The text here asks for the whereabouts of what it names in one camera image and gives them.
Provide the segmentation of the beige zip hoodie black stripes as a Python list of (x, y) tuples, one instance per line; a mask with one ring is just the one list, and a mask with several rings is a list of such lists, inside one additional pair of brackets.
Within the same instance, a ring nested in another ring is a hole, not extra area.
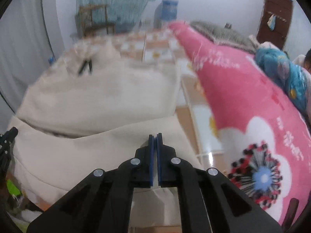
[(78, 42), (28, 87), (10, 126), (18, 129), (14, 177), (30, 198), (55, 203), (94, 169), (116, 169), (150, 135), (200, 168), (175, 114), (181, 71), (123, 58), (108, 42)]

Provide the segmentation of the brown wooden door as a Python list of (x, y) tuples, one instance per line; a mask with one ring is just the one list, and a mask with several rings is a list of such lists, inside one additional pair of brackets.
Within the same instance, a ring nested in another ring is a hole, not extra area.
[(259, 43), (271, 42), (283, 49), (292, 21), (292, 0), (264, 0), (257, 40)]

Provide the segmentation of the blue patterned quilt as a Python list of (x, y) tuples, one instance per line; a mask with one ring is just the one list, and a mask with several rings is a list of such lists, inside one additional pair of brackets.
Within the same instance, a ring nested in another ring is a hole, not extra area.
[(310, 115), (310, 73), (306, 69), (275, 48), (257, 49), (255, 61), (303, 115)]

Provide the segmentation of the blue water dispenser bottle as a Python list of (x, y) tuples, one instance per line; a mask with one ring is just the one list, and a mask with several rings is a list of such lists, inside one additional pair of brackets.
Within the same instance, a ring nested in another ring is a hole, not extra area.
[(155, 9), (153, 27), (160, 29), (164, 24), (176, 20), (178, 3), (178, 0), (162, 0)]

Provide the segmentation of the person in white clothes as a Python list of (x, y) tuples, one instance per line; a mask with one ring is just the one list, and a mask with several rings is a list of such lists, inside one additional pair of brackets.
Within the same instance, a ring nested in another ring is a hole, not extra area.
[(310, 79), (310, 55), (311, 50), (309, 50), (305, 55), (300, 54), (294, 60), (293, 72), (295, 76), (305, 75), (307, 79)]

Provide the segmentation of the pink floral blanket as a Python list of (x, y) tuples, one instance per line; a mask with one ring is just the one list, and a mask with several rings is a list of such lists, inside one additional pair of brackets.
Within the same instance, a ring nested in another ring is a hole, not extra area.
[(203, 88), (228, 178), (287, 231), (310, 201), (310, 133), (254, 56), (217, 45), (184, 22), (169, 25)]

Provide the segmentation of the blue cloth hanging on door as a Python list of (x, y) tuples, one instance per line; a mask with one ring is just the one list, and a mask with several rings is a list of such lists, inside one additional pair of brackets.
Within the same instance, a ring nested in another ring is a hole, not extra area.
[(276, 16), (272, 14), (267, 21), (267, 26), (271, 31), (273, 31), (275, 29), (275, 25), (276, 25)]

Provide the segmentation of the checkered ginkgo pattern bed sheet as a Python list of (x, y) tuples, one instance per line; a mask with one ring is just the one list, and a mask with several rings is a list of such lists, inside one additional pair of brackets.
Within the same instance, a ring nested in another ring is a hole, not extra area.
[(180, 87), (177, 66), (123, 58), (110, 38), (85, 38), (30, 90), (18, 117), (54, 133), (49, 162), (75, 175), (114, 169), (158, 132), (198, 164), (175, 115)]

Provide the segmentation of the white curtain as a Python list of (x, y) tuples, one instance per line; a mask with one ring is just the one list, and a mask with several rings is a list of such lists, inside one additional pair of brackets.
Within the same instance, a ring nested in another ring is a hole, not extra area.
[(12, 0), (1, 17), (1, 130), (53, 55), (42, 0)]

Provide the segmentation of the wooden chair black seat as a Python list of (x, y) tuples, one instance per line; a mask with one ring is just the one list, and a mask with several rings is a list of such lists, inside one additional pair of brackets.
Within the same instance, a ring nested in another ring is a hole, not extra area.
[(106, 34), (116, 33), (116, 23), (109, 20), (107, 4), (88, 4), (79, 6), (76, 19), (82, 37), (94, 36), (105, 30)]

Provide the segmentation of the grey knitted blanket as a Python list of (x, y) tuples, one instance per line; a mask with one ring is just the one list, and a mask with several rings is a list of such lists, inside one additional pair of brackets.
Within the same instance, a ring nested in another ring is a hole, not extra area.
[(236, 30), (221, 27), (210, 22), (191, 21), (190, 26), (216, 45), (230, 46), (250, 54), (255, 54), (256, 49), (260, 46), (253, 35), (246, 37)]

